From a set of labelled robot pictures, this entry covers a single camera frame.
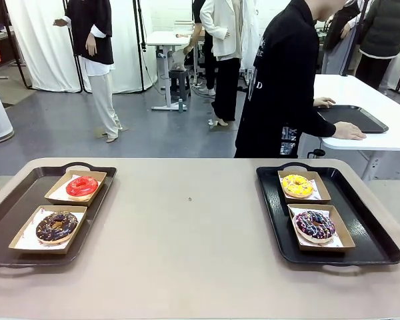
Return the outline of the person's right hand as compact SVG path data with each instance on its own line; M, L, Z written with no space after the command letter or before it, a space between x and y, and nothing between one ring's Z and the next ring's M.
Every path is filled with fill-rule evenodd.
M333 138L345 140L363 140L367 136L356 125L348 122L337 122L335 124Z

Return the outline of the person's left hand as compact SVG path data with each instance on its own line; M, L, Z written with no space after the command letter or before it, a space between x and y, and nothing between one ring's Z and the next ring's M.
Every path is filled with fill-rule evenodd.
M313 105L316 108L325 108L325 109L330 108L334 104L336 104L336 102L332 98L329 98L329 97L314 98L314 103L313 103Z

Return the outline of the small black serving tray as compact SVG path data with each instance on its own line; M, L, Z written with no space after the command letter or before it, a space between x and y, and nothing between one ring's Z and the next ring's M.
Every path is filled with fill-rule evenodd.
M330 123L352 123L366 134L381 134L389 130L386 124L365 109L353 105L333 105L330 108L318 109L318 113Z

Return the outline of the yellow glazed donut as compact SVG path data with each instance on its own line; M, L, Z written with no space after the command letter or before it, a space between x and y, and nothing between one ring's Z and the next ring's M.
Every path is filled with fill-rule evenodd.
M282 179L281 185L288 196L297 199L310 197L314 192L312 182L301 175L287 175Z

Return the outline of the purple glazed sprinkle donut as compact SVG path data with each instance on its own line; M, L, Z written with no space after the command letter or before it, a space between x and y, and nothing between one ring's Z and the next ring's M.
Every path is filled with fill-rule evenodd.
M318 211L306 210L294 218L296 229L309 242L328 243L336 234L332 220Z

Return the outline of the red glazed donut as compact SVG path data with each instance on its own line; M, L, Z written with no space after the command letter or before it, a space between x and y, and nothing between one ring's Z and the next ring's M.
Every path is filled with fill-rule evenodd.
M65 188L69 198L74 201L86 201L99 186L97 180L88 176L78 177L69 182Z

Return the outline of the chocolate donut with nuts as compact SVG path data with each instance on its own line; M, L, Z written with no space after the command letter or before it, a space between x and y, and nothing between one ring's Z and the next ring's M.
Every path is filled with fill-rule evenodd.
M79 222L68 211L56 211L46 216L36 226L38 240L48 245L57 245L71 238Z

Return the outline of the large black serving tray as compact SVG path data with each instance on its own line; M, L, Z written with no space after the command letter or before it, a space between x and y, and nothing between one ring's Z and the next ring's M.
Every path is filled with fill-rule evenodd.
M330 205L341 215L355 247L347 253L325 250L304 251L290 226L289 208L285 204L278 172L290 166L301 167L301 175L317 173L330 192ZM360 198L344 174L334 167L311 167L303 163L287 163L280 167L256 169L272 230L281 256L290 263L331 265L336 267L395 265L400 263L400 249Z

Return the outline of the brown plastic serving tray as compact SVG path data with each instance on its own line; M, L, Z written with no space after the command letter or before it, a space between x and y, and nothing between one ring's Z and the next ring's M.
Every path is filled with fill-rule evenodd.
M54 205L45 194L68 170L102 171L106 173L104 186L89 207L79 205ZM60 267L70 264L81 252L95 218L114 180L115 167L94 167L88 163L72 162L61 167L36 167L0 200L0 267L10 269ZM84 211L85 216L77 226L69 248L57 251L12 249L16 236L22 232L37 209L52 211Z

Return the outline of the white side table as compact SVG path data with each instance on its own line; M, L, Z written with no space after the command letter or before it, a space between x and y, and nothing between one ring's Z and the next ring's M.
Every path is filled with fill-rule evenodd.
M331 97L340 105L361 107L388 126L381 134L368 134L362 141L317 139L326 149L356 152L366 161L362 180L400 180L400 104L353 76L317 75L315 94Z

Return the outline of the person in black shirt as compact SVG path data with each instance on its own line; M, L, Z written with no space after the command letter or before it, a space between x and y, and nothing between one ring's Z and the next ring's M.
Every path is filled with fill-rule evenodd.
M236 158L297 158L306 124L318 113L313 105L319 54L314 24L305 0L291 0L268 24L241 114Z

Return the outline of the black slanted pole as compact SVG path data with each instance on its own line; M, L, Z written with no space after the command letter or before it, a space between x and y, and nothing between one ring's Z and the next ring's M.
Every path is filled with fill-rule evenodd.
M361 15L359 18L356 18L356 23L355 23L355 27L353 28L352 34L349 38L349 47L347 50L347 54L346 54L346 58L345 58L345 63L343 66L343 69L340 72L340 75L345 77L348 75L348 70L349 70L349 66L351 63L351 59L353 57L354 54L354 50L355 50L355 46L356 43L358 41L358 38L361 34L361 30L364 24L364 19L366 16L366 11L367 11L367 7L369 4L370 0L364 0L363 1L363 9L361 10Z

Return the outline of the person in brown coat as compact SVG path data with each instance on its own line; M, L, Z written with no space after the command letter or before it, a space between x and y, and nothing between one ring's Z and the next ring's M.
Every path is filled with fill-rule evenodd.
M349 24L348 31L350 31L357 22L358 14L360 14L360 8L357 0L348 0L344 7L336 12L323 44L324 51L332 51L336 48L343 39L342 34L346 24Z

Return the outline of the person in dark green jacket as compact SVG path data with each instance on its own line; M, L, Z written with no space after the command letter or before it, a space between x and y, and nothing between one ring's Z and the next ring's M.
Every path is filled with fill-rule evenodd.
M400 53L400 0L373 0L359 38L356 78L378 90L390 62Z

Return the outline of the white hanging coat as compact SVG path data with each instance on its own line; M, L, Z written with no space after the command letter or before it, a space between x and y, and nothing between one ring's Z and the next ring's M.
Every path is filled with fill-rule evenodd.
M260 42L257 0L243 0L241 69L251 70Z

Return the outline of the person in black outfit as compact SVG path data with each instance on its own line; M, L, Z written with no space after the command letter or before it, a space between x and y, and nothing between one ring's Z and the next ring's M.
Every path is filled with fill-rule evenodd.
M199 37L201 35L203 24L200 18L200 10L205 3L205 0L194 0L192 4L194 28L190 38L188 46L183 50L184 55L190 53L193 48L197 45ZM213 38L208 32L205 31L205 40L203 44L203 53L205 57L205 78L206 86L199 90L200 94L214 97L215 92L215 67L216 58L212 53Z

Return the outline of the black stool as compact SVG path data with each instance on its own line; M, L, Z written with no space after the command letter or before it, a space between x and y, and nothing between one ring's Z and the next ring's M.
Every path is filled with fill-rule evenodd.
M191 94L190 78L188 70L169 71L169 78L171 82L170 92L172 97L179 97L186 101Z

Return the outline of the white bag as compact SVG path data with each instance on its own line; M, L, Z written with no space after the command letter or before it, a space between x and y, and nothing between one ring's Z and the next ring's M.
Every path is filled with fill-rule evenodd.
M185 71L185 57L183 49L172 52L170 71Z

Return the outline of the white standing desk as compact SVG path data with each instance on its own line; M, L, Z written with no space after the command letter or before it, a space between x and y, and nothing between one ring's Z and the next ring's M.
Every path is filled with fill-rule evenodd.
M156 46L162 48L163 52L159 54L163 62L164 78L165 81L165 105L152 107L152 111L178 111L178 102L171 102L170 92L170 78L169 78L169 51L176 47L189 44L189 36L177 34L174 31L154 31L147 36L146 45ZM184 104L184 111L187 110L187 106Z

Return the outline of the black light stand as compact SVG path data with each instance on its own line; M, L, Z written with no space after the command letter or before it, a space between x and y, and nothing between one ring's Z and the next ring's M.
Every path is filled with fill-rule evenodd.
M144 73L147 72L145 64L144 53L146 52L146 42L144 33L143 14L141 8L141 0L132 0L133 2L133 14L135 20L135 32L137 38L137 51L139 56L139 72L141 78L141 92L146 90L146 80Z

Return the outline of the mannequin in black top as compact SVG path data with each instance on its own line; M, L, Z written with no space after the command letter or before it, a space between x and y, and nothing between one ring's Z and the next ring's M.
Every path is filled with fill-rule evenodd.
M65 15L54 20L53 24L71 30L74 52L89 79L94 102L105 128L106 142L114 142L123 126L113 106L110 0L68 0Z

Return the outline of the white backdrop curtain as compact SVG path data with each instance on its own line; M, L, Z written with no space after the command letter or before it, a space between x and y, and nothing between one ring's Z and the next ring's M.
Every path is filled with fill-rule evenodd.
M151 29L149 6L141 2L143 21L136 23L136 0L110 0L112 12L114 93L134 93L157 81L155 48L140 48ZM78 93L89 89L87 75L77 74L67 27L53 25L64 15L63 0L5 0L17 42L34 89Z

